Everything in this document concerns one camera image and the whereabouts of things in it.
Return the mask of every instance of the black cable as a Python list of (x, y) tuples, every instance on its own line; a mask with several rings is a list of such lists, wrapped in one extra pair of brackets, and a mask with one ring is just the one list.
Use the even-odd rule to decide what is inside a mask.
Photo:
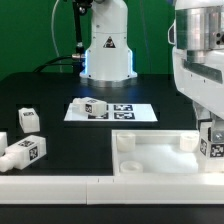
[(82, 40), (82, 30), (80, 22), (79, 8), (76, 2), (72, 2), (73, 12), (74, 12), (74, 21), (75, 21), (75, 33), (76, 33), (76, 53), (83, 54), (83, 40)]
[(40, 72), (40, 71), (43, 70), (45, 67), (50, 66), (50, 65), (58, 65), (58, 64), (53, 64), (53, 63), (58, 62), (58, 61), (62, 61), (62, 60), (66, 60), (66, 59), (72, 59), (72, 56), (71, 56), (71, 55), (61, 56), (61, 57), (55, 58), (55, 59), (53, 59), (53, 60), (50, 60), (50, 61), (46, 62), (45, 64), (43, 64), (43, 65), (41, 65), (41, 66), (35, 68), (35, 69), (33, 70), (33, 72)]
[(70, 66), (73, 66), (73, 64), (45, 64), (45, 65), (39, 66), (33, 72), (41, 72), (43, 69), (45, 69), (48, 66), (60, 66), (60, 65), (70, 65)]

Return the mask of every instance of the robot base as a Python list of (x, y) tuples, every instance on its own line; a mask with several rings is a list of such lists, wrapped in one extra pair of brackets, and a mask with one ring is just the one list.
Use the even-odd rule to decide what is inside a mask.
[(80, 81), (83, 84), (101, 87), (101, 88), (120, 88), (128, 85), (137, 84), (137, 77), (121, 80), (121, 81), (104, 81), (104, 80), (95, 80), (90, 78), (80, 77)]

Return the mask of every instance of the cable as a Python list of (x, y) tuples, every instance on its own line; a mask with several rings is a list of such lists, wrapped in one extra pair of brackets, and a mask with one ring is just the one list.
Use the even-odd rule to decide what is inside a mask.
[(70, 66), (72, 66), (72, 64), (62, 64), (62, 63), (60, 63), (60, 64), (45, 64), (45, 65), (41, 65), (41, 66), (39, 66), (38, 68), (36, 68), (33, 72), (41, 72), (43, 69), (45, 69), (46, 67), (48, 67), (48, 66), (64, 66), (64, 65), (70, 65)]
[(55, 49), (57, 57), (59, 57), (60, 54), (59, 54), (58, 46), (57, 46), (56, 39), (55, 39), (54, 23), (55, 23), (55, 14), (56, 14), (59, 2), (60, 2), (60, 0), (56, 0), (53, 11), (52, 11), (52, 17), (51, 17), (51, 35), (52, 35), (52, 41), (54, 44), (54, 49)]
[(53, 64), (53, 63), (58, 62), (58, 61), (60, 61), (60, 63), (61, 63), (62, 60), (66, 60), (66, 59), (72, 59), (72, 56), (71, 55), (61, 56), (61, 57), (55, 58), (53, 60), (50, 60), (50, 61), (46, 62), (44, 65), (41, 65), (41, 66), (37, 67), (36, 69), (34, 69), (33, 72), (40, 72), (47, 66), (60, 65), (60, 64)]
[(145, 37), (145, 46), (146, 46), (146, 53), (149, 60), (149, 72), (152, 71), (152, 61), (151, 61), (151, 54), (150, 54), (150, 47), (149, 47), (149, 37), (147, 33), (147, 26), (145, 21), (145, 12), (143, 7), (143, 0), (139, 0), (140, 3), (140, 10), (141, 10), (141, 19), (142, 19), (142, 25), (143, 25), (143, 32)]

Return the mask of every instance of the printed marker sheet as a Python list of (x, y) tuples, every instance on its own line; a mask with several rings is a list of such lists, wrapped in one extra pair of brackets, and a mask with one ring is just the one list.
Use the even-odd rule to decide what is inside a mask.
[(155, 122), (157, 121), (151, 104), (108, 104), (107, 113), (101, 117), (80, 113), (71, 103), (65, 121), (129, 121)]

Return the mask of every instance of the white block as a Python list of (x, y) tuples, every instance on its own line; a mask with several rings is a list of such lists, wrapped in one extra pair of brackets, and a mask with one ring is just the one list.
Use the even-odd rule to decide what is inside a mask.
[(87, 113), (96, 117), (103, 116), (107, 112), (107, 102), (90, 97), (75, 98), (73, 106), (80, 113)]
[(0, 156), (5, 152), (5, 148), (8, 146), (6, 132), (0, 132)]
[(22, 170), (45, 154), (45, 138), (30, 135), (5, 149), (5, 156), (0, 158), (0, 171)]
[(22, 108), (19, 110), (19, 123), (24, 133), (40, 131), (40, 121), (33, 108)]

